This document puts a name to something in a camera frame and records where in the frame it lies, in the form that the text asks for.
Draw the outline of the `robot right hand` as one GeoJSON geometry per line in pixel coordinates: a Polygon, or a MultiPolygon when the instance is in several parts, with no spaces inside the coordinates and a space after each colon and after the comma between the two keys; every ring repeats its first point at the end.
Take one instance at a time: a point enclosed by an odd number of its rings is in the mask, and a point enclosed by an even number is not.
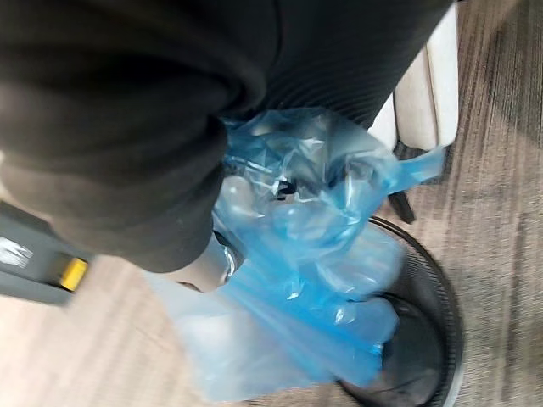
{"type": "Polygon", "coordinates": [[[1,180],[65,239],[200,292],[222,120],[323,106],[371,125],[448,1],[4,1],[1,180]]]}

